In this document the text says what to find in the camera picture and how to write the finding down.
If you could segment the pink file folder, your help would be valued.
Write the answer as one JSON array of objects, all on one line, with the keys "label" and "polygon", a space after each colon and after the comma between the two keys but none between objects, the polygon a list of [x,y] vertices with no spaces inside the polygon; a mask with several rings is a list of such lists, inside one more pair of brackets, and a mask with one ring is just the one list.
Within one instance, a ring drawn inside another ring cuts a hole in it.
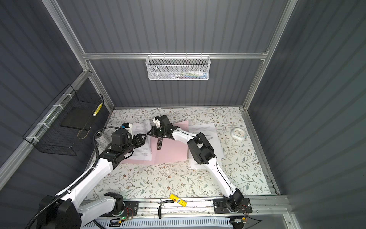
[{"label": "pink file folder", "polygon": [[158,139],[147,136],[145,144],[133,150],[133,155],[122,161],[124,164],[158,165],[186,161],[188,157],[188,146],[186,143],[163,139],[162,149],[157,150]]}]

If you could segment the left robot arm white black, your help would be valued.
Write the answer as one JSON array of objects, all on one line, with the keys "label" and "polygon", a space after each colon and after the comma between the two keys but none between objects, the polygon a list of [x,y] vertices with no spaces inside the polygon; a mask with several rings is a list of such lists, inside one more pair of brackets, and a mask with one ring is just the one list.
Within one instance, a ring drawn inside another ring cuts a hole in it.
[{"label": "left robot arm white black", "polygon": [[101,199],[84,206],[81,203],[105,176],[145,143],[145,134],[131,135],[127,129],[115,127],[111,147],[96,152],[94,164],[64,190],[44,197],[26,228],[36,222],[38,229],[80,229],[104,214],[117,217],[125,214],[123,197],[117,193],[107,192]]}]

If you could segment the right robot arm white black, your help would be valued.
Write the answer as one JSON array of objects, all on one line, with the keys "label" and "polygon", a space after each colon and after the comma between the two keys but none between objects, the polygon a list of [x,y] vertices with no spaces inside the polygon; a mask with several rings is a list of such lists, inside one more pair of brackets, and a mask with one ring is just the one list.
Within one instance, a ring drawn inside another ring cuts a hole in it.
[{"label": "right robot arm white black", "polygon": [[214,148],[203,133],[191,134],[173,125],[166,115],[156,116],[154,125],[148,135],[155,138],[168,138],[186,143],[196,163],[203,165],[218,183],[227,209],[236,213],[241,211],[244,200],[242,192],[230,181],[219,165],[219,158],[214,153]]}]

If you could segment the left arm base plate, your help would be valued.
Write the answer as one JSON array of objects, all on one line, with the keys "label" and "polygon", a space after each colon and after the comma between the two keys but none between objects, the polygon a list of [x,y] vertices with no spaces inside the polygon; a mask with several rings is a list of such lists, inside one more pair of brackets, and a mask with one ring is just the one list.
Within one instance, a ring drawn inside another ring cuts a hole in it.
[{"label": "left arm base plate", "polygon": [[139,201],[125,201],[124,209],[117,213],[106,213],[101,215],[101,217],[135,217],[137,216],[139,209]]}]

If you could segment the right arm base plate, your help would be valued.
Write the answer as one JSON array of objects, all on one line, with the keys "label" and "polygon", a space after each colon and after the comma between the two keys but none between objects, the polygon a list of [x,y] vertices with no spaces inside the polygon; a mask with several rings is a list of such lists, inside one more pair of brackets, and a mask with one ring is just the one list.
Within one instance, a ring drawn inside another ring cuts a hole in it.
[{"label": "right arm base plate", "polygon": [[225,200],[224,198],[213,199],[213,207],[215,214],[229,213],[252,213],[252,205],[249,198],[243,198],[240,201],[234,202]]}]

